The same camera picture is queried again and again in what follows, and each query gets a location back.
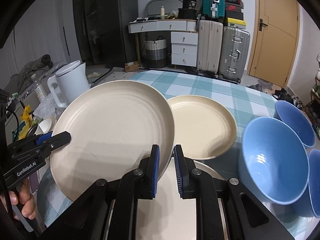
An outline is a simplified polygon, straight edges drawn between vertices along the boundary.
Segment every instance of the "beige plate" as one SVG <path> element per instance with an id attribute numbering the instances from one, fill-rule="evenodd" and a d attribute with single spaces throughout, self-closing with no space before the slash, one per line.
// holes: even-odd
<path id="1" fill-rule="evenodd" d="M 235 142 L 236 121 L 218 102 L 201 96 L 168 100 L 176 125 L 176 144 L 185 157 L 207 160 L 225 153 Z"/>
<path id="2" fill-rule="evenodd" d="M 53 135 L 71 134 L 71 142 L 52 152 L 50 168 L 60 190 L 75 201 L 95 180 L 120 179 L 160 146 L 159 178 L 175 142 L 170 105 L 153 87 L 129 80 L 90 89 L 63 112 Z"/>
<path id="3" fill-rule="evenodd" d="M 195 161 L 195 165 L 212 177 L 223 179 L 205 164 Z M 223 211 L 220 213 L 225 239 L 227 239 Z M 156 198 L 140 199 L 137 214 L 137 240 L 196 240 L 196 200 L 180 198 L 173 158 L 158 182 Z"/>

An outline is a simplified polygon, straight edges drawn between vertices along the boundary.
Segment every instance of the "screw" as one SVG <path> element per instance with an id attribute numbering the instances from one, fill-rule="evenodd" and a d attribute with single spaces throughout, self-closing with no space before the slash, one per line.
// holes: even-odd
<path id="1" fill-rule="evenodd" d="M 238 184 L 239 184 L 239 180 L 236 179 L 236 178 L 231 178 L 231 179 L 229 179 L 229 182 L 230 182 L 232 185 L 238 185 Z"/>
<path id="2" fill-rule="evenodd" d="M 193 169 L 191 171 L 194 175 L 200 175 L 201 174 L 201 170 L 200 169 Z"/>
<path id="3" fill-rule="evenodd" d="M 105 183 L 106 183 L 105 179 L 98 179 L 96 181 L 96 185 L 99 186 L 99 187 L 103 186 Z"/>
<path id="4" fill-rule="evenodd" d="M 135 169 L 133 171 L 133 174 L 136 175 L 136 176 L 140 176 L 143 174 L 143 170 L 142 169 Z"/>

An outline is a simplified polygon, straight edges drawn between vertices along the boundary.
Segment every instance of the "blue bowl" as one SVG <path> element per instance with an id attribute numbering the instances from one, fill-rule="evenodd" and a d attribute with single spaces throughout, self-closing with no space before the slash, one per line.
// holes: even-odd
<path id="1" fill-rule="evenodd" d="M 304 114 L 293 104 L 280 100 L 276 102 L 275 118 L 289 125 L 299 136 L 305 148 L 316 145 L 316 134 Z"/>
<path id="2" fill-rule="evenodd" d="M 240 179 L 261 201 L 289 205 L 307 187 L 309 162 L 297 134 L 285 123 L 258 117 L 244 130 Z"/>
<path id="3" fill-rule="evenodd" d="M 293 209 L 302 217 L 320 217 L 320 151 L 309 152 L 310 177 L 302 197 L 293 203 Z"/>

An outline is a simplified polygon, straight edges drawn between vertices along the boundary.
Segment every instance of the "checkered tablecloth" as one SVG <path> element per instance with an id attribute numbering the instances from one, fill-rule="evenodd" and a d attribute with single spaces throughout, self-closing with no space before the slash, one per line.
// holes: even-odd
<path id="1" fill-rule="evenodd" d="M 184 73 L 150 70 L 137 73 L 131 80 L 146 83 L 159 90 L 167 99 L 180 95 L 199 95 L 212 98 L 224 105 L 234 116 L 237 138 L 225 154 L 203 163 L 215 169 L 225 179 L 238 177 L 237 160 L 241 151 L 241 138 L 246 125 L 258 116 L 271 116 L 275 112 L 275 99 L 268 94 L 229 82 Z M 49 226 L 72 202 L 55 184 L 50 169 L 44 174 L 37 194 L 39 212 Z M 291 206 L 265 203 L 296 240 L 304 240 L 313 230 L 315 218 L 298 217 Z"/>

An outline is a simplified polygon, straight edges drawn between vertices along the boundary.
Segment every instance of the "dresser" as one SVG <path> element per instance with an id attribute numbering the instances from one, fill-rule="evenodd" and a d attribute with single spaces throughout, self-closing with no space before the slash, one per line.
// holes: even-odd
<path id="1" fill-rule="evenodd" d="M 171 31 L 171 47 L 173 65 L 196 66 L 198 33 L 195 20 L 154 20 L 132 22 L 128 25 L 129 33 L 135 33 L 138 63 L 140 60 L 138 33 L 154 31 Z"/>

